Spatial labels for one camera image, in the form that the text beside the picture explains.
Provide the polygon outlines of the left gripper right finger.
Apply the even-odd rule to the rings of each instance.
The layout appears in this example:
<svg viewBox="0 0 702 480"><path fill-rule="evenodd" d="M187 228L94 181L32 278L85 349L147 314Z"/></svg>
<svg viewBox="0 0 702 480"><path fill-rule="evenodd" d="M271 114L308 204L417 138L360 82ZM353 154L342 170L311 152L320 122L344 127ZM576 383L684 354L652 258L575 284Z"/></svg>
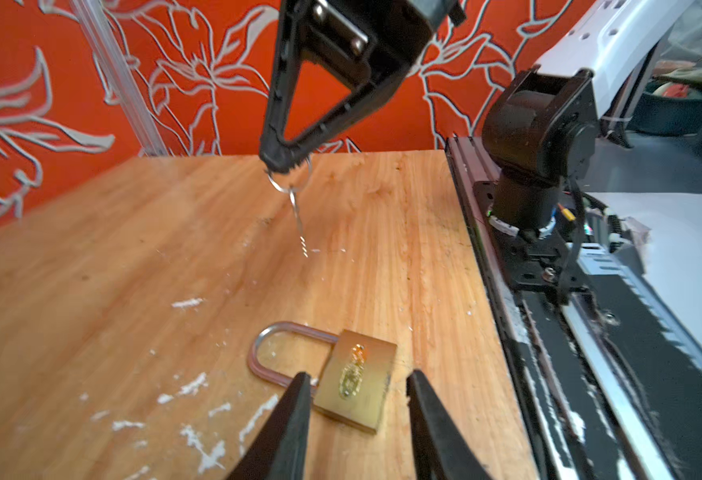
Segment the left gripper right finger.
<svg viewBox="0 0 702 480"><path fill-rule="evenodd" d="M406 380L417 479L490 479L421 370Z"/></svg>

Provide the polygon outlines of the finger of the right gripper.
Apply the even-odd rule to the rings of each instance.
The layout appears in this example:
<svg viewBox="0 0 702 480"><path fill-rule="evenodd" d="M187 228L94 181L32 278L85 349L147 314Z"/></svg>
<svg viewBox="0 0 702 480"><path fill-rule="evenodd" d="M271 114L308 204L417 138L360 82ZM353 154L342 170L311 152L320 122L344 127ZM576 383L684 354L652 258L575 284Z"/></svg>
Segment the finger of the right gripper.
<svg viewBox="0 0 702 480"><path fill-rule="evenodd" d="M259 157L286 174L384 106L457 1L284 1Z"/></svg>

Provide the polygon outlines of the large brass padlock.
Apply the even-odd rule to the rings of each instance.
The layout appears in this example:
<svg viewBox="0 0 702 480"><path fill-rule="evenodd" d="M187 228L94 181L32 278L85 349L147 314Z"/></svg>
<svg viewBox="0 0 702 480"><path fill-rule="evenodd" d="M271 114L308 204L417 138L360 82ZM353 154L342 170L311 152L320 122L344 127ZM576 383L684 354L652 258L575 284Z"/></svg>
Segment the large brass padlock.
<svg viewBox="0 0 702 480"><path fill-rule="evenodd" d="M294 322L276 322L253 340L247 365L257 377L283 387L291 379L263 366L258 350L268 337L284 332L332 346L320 379L311 386L314 406L338 421L376 433L382 422L397 345L350 330L336 335Z"/></svg>

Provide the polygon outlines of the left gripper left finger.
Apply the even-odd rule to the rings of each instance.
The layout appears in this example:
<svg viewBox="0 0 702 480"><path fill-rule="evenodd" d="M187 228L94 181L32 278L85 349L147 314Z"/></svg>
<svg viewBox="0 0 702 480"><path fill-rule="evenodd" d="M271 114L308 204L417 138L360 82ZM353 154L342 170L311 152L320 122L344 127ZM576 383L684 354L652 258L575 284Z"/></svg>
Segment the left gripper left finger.
<svg viewBox="0 0 702 480"><path fill-rule="evenodd" d="M302 479L311 414L311 377L298 373L228 479Z"/></svg>

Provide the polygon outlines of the silver key with ring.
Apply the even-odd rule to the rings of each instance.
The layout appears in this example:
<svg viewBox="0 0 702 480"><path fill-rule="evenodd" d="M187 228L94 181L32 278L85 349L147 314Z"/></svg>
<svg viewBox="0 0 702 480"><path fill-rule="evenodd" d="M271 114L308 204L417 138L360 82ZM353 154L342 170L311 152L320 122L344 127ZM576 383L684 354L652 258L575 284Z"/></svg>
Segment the silver key with ring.
<svg viewBox="0 0 702 480"><path fill-rule="evenodd" d="M303 224L303 221L302 221L301 215L300 215L300 208L298 205L297 195L300 191L302 191L308 185L308 182L312 176L313 164L311 161L311 156L308 156L305 159L304 163L307 165L308 173L307 173L306 180L300 186L295 186L294 184L290 184L287 187L282 186L274 178L274 176L275 176L274 172L272 172L269 169L266 169L265 173L266 173L268 181L272 185L272 187L275 190L277 190L278 192L286 194L289 197L292 212L293 212L294 219L295 219L296 226L297 226L297 232L298 232L298 238L300 241L301 253L305 258L308 258L309 257L309 249L308 249L307 241L305 238L304 224Z"/></svg>

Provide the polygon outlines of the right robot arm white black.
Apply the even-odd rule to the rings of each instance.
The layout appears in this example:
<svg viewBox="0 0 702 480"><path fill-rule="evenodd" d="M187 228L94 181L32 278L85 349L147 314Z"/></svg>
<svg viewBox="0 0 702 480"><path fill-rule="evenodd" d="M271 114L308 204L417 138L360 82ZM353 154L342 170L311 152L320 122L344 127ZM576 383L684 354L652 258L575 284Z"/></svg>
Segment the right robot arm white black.
<svg viewBox="0 0 702 480"><path fill-rule="evenodd" d="M597 2L491 107L481 140L500 175L486 217L510 289L543 292L558 304L582 289L585 208L577 180L623 83L685 10L684 1ZM290 172L381 108L441 24L464 18L456 1L283 2L260 137L268 172ZM304 61L349 93L290 139L284 130Z"/></svg>

